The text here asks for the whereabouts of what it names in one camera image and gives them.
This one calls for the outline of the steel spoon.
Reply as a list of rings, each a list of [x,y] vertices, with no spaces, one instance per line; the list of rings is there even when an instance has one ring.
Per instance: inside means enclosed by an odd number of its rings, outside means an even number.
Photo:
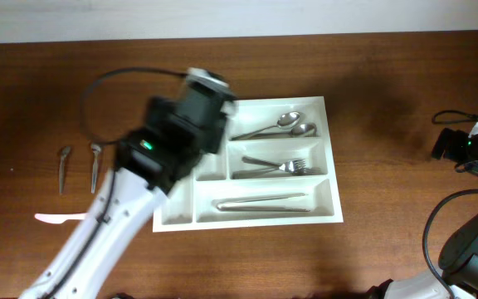
[[[315,123],[304,123],[293,127],[290,131],[284,133],[267,133],[254,135],[253,139],[270,139],[270,138],[295,138],[295,137],[309,137],[315,136],[317,133],[317,126]]]
[[[298,112],[298,111],[287,112],[285,114],[282,114],[278,118],[278,120],[275,124],[269,125],[267,127],[264,127],[264,128],[258,129],[258,130],[254,130],[254,131],[249,132],[249,133],[245,133],[243,135],[234,136],[234,137],[232,137],[232,140],[246,140],[246,139],[249,139],[252,136],[257,135],[257,134],[259,134],[259,133],[261,133],[265,130],[268,130],[268,129],[278,128],[278,129],[283,130],[283,129],[292,128],[299,123],[300,117],[301,117],[301,113]]]

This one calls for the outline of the white plastic knife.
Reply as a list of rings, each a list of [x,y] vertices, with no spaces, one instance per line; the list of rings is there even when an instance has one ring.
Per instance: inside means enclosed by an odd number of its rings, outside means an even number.
[[[67,214],[48,214],[35,213],[34,218],[44,223],[62,224],[66,221],[76,220],[81,221],[85,219],[86,213],[67,213]]]

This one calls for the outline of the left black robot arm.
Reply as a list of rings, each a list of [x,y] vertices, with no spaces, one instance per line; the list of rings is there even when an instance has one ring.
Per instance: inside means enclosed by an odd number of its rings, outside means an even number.
[[[95,298],[138,231],[205,154],[218,152],[236,99],[217,79],[189,76],[178,102],[155,99],[143,127],[116,145],[113,168],[62,250],[23,298]]]

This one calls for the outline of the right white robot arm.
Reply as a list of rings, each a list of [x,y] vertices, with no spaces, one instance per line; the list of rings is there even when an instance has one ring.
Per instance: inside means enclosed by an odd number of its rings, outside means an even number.
[[[443,122],[444,128],[432,149],[432,158],[449,159],[455,162],[457,173],[478,177],[478,114],[461,112],[459,116],[459,122],[473,125],[471,131],[452,130],[451,121]],[[429,232],[438,212],[452,200],[467,195],[478,195],[478,189],[466,189],[446,196],[429,215],[422,234],[422,253],[427,270],[410,279],[389,279],[371,287],[365,297],[478,298],[478,213],[447,239],[437,264],[432,263],[428,250]]]

